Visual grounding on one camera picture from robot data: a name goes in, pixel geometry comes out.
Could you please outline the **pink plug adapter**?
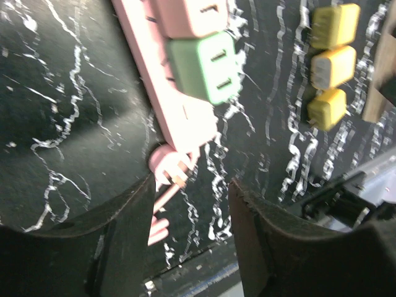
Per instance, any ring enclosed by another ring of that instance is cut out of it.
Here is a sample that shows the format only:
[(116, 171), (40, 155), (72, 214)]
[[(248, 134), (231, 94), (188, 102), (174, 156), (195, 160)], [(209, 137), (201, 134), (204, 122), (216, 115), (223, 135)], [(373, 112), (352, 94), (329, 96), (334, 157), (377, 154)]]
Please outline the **pink plug adapter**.
[(228, 6), (222, 1), (157, 0), (151, 2), (164, 36), (202, 38), (226, 29)]

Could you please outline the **dark book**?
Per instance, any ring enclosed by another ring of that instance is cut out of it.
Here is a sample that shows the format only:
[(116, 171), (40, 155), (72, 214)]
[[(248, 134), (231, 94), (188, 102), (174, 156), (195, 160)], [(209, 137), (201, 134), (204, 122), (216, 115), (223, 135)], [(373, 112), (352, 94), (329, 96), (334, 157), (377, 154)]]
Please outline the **dark book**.
[(395, 37), (391, 31), (395, 28), (395, 1), (391, 1), (382, 26), (381, 37), (374, 58), (374, 73), (369, 86), (362, 120), (376, 123), (381, 118), (387, 100), (380, 94), (380, 86), (395, 74)]

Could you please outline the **yellow plug adapter three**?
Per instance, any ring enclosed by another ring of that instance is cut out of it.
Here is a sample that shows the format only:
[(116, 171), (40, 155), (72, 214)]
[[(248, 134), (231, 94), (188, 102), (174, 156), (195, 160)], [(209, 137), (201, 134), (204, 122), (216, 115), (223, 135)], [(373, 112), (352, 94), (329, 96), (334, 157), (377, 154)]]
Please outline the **yellow plug adapter three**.
[(324, 91), (307, 107), (309, 123), (322, 131), (330, 131), (347, 111), (347, 95), (339, 89)]

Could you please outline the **yellow plug adapter one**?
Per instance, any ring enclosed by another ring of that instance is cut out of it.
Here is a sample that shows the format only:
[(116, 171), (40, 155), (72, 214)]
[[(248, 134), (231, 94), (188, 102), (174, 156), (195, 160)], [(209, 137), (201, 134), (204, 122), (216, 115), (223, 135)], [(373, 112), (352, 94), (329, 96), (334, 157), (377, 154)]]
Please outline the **yellow plug adapter one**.
[(318, 7), (312, 15), (311, 46), (332, 50), (356, 38), (361, 8), (355, 3)]

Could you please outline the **pink power strip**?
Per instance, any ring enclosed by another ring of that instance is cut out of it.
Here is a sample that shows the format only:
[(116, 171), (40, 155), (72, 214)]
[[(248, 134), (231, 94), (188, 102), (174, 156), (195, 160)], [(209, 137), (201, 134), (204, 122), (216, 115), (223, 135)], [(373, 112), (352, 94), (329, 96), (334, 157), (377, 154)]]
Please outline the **pink power strip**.
[(211, 141), (217, 133), (213, 106), (176, 88), (151, 2), (113, 1), (113, 6), (165, 141), (182, 153)]

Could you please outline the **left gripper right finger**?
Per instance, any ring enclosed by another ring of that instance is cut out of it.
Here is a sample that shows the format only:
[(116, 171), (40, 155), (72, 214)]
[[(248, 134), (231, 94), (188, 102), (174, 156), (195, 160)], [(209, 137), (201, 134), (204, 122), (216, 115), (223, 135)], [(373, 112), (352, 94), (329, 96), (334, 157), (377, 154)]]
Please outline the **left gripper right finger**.
[(245, 296), (395, 295), (395, 220), (333, 231), (261, 199), (235, 179), (228, 202)]

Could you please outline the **green plug adapter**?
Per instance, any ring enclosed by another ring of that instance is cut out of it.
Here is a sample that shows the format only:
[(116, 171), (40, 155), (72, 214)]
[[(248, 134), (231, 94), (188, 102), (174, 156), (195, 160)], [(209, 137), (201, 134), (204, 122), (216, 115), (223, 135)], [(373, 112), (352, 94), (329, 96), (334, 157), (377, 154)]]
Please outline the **green plug adapter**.
[(204, 38), (169, 39), (166, 43), (176, 88), (190, 97), (220, 105), (241, 86), (234, 40), (226, 31)]

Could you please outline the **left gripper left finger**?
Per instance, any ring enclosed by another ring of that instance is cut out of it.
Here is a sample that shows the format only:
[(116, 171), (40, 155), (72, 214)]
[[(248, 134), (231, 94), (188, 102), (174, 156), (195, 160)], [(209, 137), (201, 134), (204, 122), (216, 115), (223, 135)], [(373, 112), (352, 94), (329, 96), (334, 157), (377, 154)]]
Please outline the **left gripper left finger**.
[(1, 228), (2, 296), (138, 296), (155, 200), (147, 176), (47, 231)]

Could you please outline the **yellow plug adapter two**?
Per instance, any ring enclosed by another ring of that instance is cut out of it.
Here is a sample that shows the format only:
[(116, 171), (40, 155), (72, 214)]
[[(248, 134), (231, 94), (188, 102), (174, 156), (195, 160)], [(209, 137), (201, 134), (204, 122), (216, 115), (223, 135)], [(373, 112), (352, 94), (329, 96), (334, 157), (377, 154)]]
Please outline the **yellow plug adapter two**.
[(343, 46), (315, 55), (311, 60), (311, 84), (318, 90), (330, 90), (354, 77), (356, 50)]

